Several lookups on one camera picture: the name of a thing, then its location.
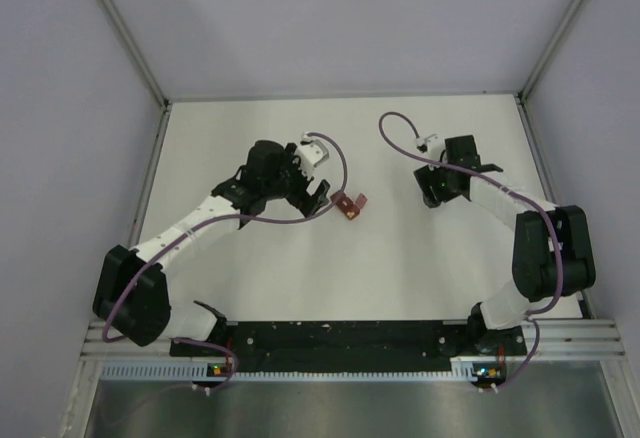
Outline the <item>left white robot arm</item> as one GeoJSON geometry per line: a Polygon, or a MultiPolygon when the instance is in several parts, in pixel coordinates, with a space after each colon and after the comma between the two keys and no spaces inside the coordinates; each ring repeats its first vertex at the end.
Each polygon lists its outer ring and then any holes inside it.
{"type": "Polygon", "coordinates": [[[316,133],[300,143],[257,141],[245,164],[188,215],[131,248],[117,245],[105,256],[92,303],[93,313],[140,347],[160,338],[192,339],[205,354],[226,345],[224,317],[200,300],[178,302],[171,296],[180,269],[222,237],[241,230],[267,204],[284,200],[304,218],[328,205],[330,185],[309,185],[329,158],[316,133]]]}

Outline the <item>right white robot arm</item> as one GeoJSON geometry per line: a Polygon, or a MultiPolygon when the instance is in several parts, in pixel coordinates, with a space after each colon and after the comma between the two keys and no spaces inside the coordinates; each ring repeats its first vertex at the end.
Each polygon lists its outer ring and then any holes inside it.
{"type": "Polygon", "coordinates": [[[463,197],[513,233],[510,279],[475,304],[467,318],[466,339],[474,351],[492,352],[525,319],[595,284],[585,211],[537,198],[508,183],[501,167],[481,160],[473,136],[445,139],[439,160],[429,161],[413,175],[428,208],[463,197]]]}

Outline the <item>red weekly pill organizer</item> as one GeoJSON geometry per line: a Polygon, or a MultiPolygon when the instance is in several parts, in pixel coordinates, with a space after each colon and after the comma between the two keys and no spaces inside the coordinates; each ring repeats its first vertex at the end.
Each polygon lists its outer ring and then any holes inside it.
{"type": "Polygon", "coordinates": [[[335,203],[335,207],[350,221],[356,219],[368,203],[368,198],[362,193],[356,197],[351,197],[345,192],[336,191],[331,195],[330,199],[335,203]]]}

